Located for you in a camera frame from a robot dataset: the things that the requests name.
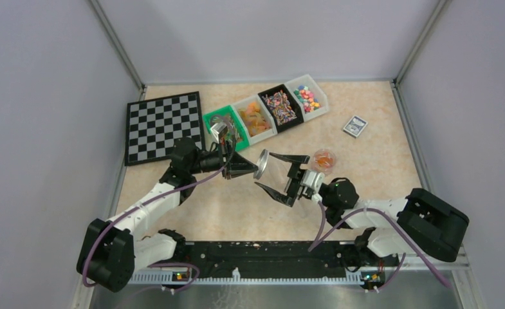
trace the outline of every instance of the gray wall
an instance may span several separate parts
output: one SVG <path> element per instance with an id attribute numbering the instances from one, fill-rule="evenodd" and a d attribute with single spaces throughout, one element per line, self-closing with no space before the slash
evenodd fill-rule
<path id="1" fill-rule="evenodd" d="M 85 0 L 0 0 L 0 308 L 67 308 L 138 91 Z"/>
<path id="2" fill-rule="evenodd" d="M 437 0 L 100 2 L 148 84 L 393 78 Z"/>
<path id="3" fill-rule="evenodd" d="M 403 85 L 437 193 L 490 308 L 505 308 L 505 1 L 453 1 Z"/>

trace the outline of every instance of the deck of cards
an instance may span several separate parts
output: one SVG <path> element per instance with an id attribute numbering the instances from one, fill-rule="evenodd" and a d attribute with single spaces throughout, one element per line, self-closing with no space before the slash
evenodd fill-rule
<path id="1" fill-rule="evenodd" d="M 362 131 L 364 131 L 367 125 L 368 121 L 355 115 L 343 127 L 343 131 L 356 138 L 360 135 L 360 133 L 362 133 Z"/>

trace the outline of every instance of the black and gray checkered board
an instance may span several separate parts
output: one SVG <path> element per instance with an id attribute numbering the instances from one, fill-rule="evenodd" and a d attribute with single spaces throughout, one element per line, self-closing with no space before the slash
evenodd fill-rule
<path id="1" fill-rule="evenodd" d="M 168 158 L 181 137 L 191 137 L 205 148 L 199 92 L 127 105 L 126 165 Z"/>

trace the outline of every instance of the beige tabletop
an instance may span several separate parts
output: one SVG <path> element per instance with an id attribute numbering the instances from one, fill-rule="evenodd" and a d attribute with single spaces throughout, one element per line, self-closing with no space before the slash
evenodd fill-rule
<path id="1" fill-rule="evenodd" d="M 239 153 L 256 162 L 265 148 L 274 153 L 310 155 L 328 148 L 337 164 L 325 182 L 347 177 L 361 199 L 389 199 L 406 196 L 419 187 L 419 178 L 389 82 L 319 82 L 328 96 L 330 111 L 325 115 L 259 142 Z M 266 90 L 275 84 L 202 84 L 149 86 L 146 99 L 199 91 L 202 112 Z M 369 122 L 359 138 L 342 131 L 358 115 Z M 280 170 L 281 165 L 272 165 Z M 169 161 L 127 168 L 118 202 L 118 213 L 144 196 L 159 180 Z M 260 179 L 268 185 L 281 184 L 286 175 L 271 170 Z M 206 175 L 197 175 L 202 179 Z M 158 220 L 149 234 L 174 229 L 188 240 L 312 240 L 320 225 L 320 208 L 309 200 L 287 207 L 273 200 L 254 184 L 252 175 L 233 180 L 221 176 L 196 187 L 192 196 Z M 329 239 L 354 239 L 359 231 L 338 230 Z"/>

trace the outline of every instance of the plastic bin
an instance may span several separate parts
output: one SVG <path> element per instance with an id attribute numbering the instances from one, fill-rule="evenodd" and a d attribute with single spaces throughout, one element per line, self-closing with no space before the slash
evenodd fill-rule
<path id="1" fill-rule="evenodd" d="M 207 131 L 209 134 L 210 134 L 210 127 L 212 126 L 210 123 L 210 119 L 216 115 L 219 117 L 225 117 L 226 115 L 230 115 L 230 117 L 232 118 L 232 122 L 234 124 L 235 129 L 237 130 L 237 133 L 239 134 L 239 137 L 243 139 L 237 143 L 237 145 L 235 147 L 235 151 L 243 150 L 250 145 L 248 142 L 248 136 L 246 134 L 246 129 L 243 128 L 243 122 L 241 121 L 239 116 L 237 116 L 234 109 L 229 105 L 203 115 L 203 121 L 205 122 L 205 125 L 207 127 Z"/>
<path id="2" fill-rule="evenodd" d="M 273 114 L 272 110 L 269 108 L 269 106 L 267 105 L 267 102 L 264 100 L 264 97 L 267 95 L 267 96 L 271 96 L 273 94 L 275 94 L 276 92 L 279 92 L 281 91 L 286 93 L 286 96 L 288 97 L 288 101 L 290 102 L 290 106 L 292 107 L 292 110 L 296 113 L 296 119 L 294 120 L 290 120 L 289 122 L 286 122 L 284 124 L 278 124 L 277 123 L 277 117 L 275 117 L 275 115 Z M 258 96 L 261 98 L 261 101 L 262 103 L 266 106 L 266 109 L 270 112 L 270 115 L 273 117 L 273 120 L 274 120 L 274 123 L 275 123 L 275 127 L 277 128 L 277 132 L 278 133 L 281 133 L 281 132 L 284 132 L 288 129 L 290 129 L 291 127 L 295 127 L 299 124 L 302 124 L 304 123 L 304 117 L 303 117 L 303 107 L 301 107 L 298 102 L 296 101 L 296 98 L 295 96 L 292 95 L 292 93 L 290 93 L 290 91 L 288 91 L 288 88 L 285 87 L 284 84 L 281 84 L 281 85 L 278 85 L 278 86 L 275 86 L 271 89 L 267 89 L 266 91 L 262 91 L 260 93 L 258 93 Z"/>
<path id="3" fill-rule="evenodd" d="M 239 110 L 242 108 L 246 109 L 250 103 L 255 102 L 255 101 L 260 106 L 260 114 L 266 119 L 267 122 L 270 123 L 271 129 L 269 129 L 265 132 L 262 132 L 260 134 L 254 135 L 254 136 L 250 136 L 248 129 L 246 128 L 246 125 L 244 124 L 244 120 L 241 118 L 241 115 L 239 114 Z M 244 100 L 240 100 L 236 103 L 233 103 L 232 107 L 233 107 L 234 112 L 237 115 L 239 121 L 241 121 L 241 125 L 244 128 L 244 132 L 246 133 L 246 137 L 248 138 L 248 142 L 250 143 L 250 145 L 257 144 L 257 143 L 265 140 L 266 138 L 269 138 L 271 136 L 275 136 L 277 134 L 277 128 L 275 127 L 275 121 L 273 120 L 273 117 L 271 117 L 271 114 L 268 111 L 267 107 L 264 104 L 262 104 L 262 100 L 257 95 L 253 95 L 253 96 L 248 97 Z"/>
<path id="4" fill-rule="evenodd" d="M 313 78 L 309 74 L 305 74 L 303 76 L 298 77 L 297 79 L 285 82 L 284 85 L 288 88 L 294 100 L 296 100 L 296 102 L 298 102 L 298 104 L 301 105 L 302 109 L 303 109 L 303 103 L 301 103 L 298 97 L 294 94 L 294 90 L 298 89 L 299 86 L 307 86 L 310 92 L 315 94 L 315 98 L 318 100 L 320 108 L 311 111 L 309 113 L 306 113 L 305 109 L 303 109 L 304 121 L 309 121 L 320 115 L 326 114 L 330 110 L 328 104 L 328 97 L 326 96 L 324 91 L 322 91 L 322 89 L 318 87 L 318 84 L 315 82 L 315 80 L 313 80 Z"/>

